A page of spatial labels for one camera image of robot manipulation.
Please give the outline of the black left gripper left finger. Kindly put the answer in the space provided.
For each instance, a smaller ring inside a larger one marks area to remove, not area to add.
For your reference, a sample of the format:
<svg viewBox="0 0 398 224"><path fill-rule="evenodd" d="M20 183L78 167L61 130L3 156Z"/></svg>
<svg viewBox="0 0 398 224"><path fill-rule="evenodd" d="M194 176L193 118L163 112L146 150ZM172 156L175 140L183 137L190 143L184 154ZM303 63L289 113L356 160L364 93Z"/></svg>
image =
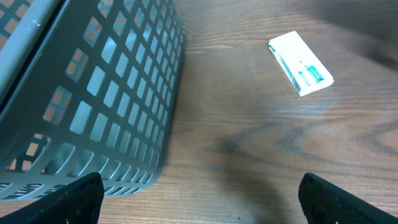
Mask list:
<svg viewBox="0 0 398 224"><path fill-rule="evenodd" d="M101 175L92 172L1 217L1 223L97 223L104 199Z"/></svg>

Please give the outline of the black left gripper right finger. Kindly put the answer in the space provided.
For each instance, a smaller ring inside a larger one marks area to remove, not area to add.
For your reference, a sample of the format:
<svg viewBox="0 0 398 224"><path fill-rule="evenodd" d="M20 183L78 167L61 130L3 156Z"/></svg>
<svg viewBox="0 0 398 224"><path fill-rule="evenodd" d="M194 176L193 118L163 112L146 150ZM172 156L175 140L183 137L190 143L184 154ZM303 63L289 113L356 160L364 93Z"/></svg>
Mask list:
<svg viewBox="0 0 398 224"><path fill-rule="evenodd" d="M397 224L397 217L310 172L301 180L298 199L309 223Z"/></svg>

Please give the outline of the white blue medicine box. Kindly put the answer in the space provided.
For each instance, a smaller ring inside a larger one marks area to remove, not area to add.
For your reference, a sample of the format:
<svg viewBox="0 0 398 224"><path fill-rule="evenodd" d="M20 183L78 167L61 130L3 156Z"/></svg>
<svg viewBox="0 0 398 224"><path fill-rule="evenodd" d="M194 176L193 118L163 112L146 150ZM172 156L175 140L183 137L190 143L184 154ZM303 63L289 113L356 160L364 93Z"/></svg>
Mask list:
<svg viewBox="0 0 398 224"><path fill-rule="evenodd" d="M269 49L299 96L334 83L333 76L296 31L271 39Z"/></svg>

